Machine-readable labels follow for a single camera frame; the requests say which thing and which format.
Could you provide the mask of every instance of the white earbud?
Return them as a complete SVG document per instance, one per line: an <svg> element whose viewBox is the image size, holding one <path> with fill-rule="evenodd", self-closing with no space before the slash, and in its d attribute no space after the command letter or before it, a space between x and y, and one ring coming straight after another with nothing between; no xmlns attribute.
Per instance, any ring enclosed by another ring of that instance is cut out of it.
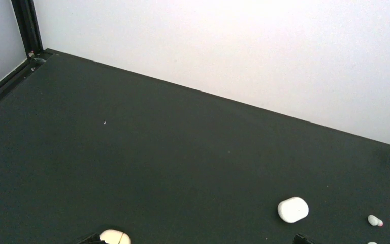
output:
<svg viewBox="0 0 390 244"><path fill-rule="evenodd" d="M368 220L372 226L382 226L383 225L383 221L374 215L369 215Z"/></svg>

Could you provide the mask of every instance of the black metal frame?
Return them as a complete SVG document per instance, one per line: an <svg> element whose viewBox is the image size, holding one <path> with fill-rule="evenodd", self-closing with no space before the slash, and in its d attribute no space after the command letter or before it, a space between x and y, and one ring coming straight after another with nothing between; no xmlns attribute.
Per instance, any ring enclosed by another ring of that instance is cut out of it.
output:
<svg viewBox="0 0 390 244"><path fill-rule="evenodd" d="M11 2L13 3L26 56L30 58L29 53L31 52L35 55L40 54L44 50L33 0L11 0Z"/></svg>
<svg viewBox="0 0 390 244"><path fill-rule="evenodd" d="M0 81L0 100L35 71L50 54L43 53L33 0L12 0L27 60Z"/></svg>

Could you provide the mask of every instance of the white rounded object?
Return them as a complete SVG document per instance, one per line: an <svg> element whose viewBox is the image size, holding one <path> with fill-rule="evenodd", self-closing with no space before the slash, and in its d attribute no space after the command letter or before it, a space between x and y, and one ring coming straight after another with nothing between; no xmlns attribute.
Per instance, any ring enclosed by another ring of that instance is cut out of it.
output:
<svg viewBox="0 0 390 244"><path fill-rule="evenodd" d="M106 230L101 233L100 240L107 244L131 244L129 236L118 230Z"/></svg>
<svg viewBox="0 0 390 244"><path fill-rule="evenodd" d="M294 223L309 214L309 206L299 197L291 197L282 201L277 207L279 216L288 223Z"/></svg>
<svg viewBox="0 0 390 244"><path fill-rule="evenodd" d="M372 226L382 226L383 225L383 221L374 215L369 215L367 219Z"/></svg>

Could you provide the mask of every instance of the dark green tabletop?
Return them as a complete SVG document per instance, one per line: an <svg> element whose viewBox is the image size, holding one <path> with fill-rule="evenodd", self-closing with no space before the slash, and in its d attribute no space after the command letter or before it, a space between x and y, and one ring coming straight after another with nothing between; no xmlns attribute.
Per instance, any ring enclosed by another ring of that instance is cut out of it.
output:
<svg viewBox="0 0 390 244"><path fill-rule="evenodd" d="M293 196L310 213L287 224ZM110 227L132 243L390 243L390 145L55 54L0 102L0 243Z"/></svg>

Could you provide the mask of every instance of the white round object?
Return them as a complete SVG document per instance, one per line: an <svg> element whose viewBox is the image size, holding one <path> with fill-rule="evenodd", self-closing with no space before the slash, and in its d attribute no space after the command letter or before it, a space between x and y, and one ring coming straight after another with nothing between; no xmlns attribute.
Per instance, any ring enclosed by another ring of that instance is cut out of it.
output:
<svg viewBox="0 0 390 244"><path fill-rule="evenodd" d="M292 197L282 201L277 211L285 222L294 223L309 214L309 206L303 199Z"/></svg>
<svg viewBox="0 0 390 244"><path fill-rule="evenodd" d="M131 244L129 236L118 230L106 230L101 233L100 240L107 244Z"/></svg>
<svg viewBox="0 0 390 244"><path fill-rule="evenodd" d="M383 221L374 215L369 215L367 219L372 226L382 226L383 225Z"/></svg>

